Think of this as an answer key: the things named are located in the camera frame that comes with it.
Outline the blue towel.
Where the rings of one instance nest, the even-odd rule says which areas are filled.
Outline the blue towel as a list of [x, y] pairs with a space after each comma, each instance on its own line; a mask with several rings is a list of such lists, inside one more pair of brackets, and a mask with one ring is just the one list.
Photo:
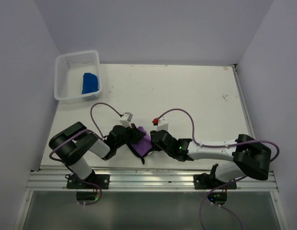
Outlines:
[[99, 90], [98, 77], [92, 73], [83, 74], [82, 94], [97, 92]]

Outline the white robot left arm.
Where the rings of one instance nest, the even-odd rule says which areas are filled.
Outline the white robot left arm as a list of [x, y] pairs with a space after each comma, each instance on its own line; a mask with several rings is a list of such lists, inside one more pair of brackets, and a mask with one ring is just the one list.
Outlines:
[[111, 159], [123, 145], [138, 144], [146, 133], [136, 128], [116, 125], [105, 140], [86, 128], [81, 122], [69, 126], [56, 134], [49, 141], [52, 153], [49, 157], [63, 163], [77, 177], [78, 183], [84, 188], [90, 188], [95, 182], [92, 168], [84, 159], [88, 151], [104, 161]]

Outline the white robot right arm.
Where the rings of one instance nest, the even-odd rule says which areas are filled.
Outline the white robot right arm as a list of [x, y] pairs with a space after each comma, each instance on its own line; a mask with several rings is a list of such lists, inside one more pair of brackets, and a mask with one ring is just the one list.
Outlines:
[[220, 145], [196, 144], [190, 138], [176, 139], [165, 130], [151, 131], [150, 137], [155, 151], [164, 151], [181, 162], [203, 159], [227, 161], [211, 169], [208, 181], [214, 188], [243, 176], [260, 181], [268, 179], [272, 151], [248, 135], [239, 134], [237, 139]]

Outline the purple towel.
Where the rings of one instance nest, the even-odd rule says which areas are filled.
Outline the purple towel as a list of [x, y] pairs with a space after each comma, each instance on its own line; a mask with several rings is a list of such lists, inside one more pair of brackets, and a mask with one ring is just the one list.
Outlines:
[[141, 126], [137, 129], [145, 134], [144, 137], [137, 144], [127, 143], [127, 146], [136, 157], [141, 159], [144, 165], [145, 157], [153, 151], [153, 146], [151, 144], [151, 137], [146, 130]]

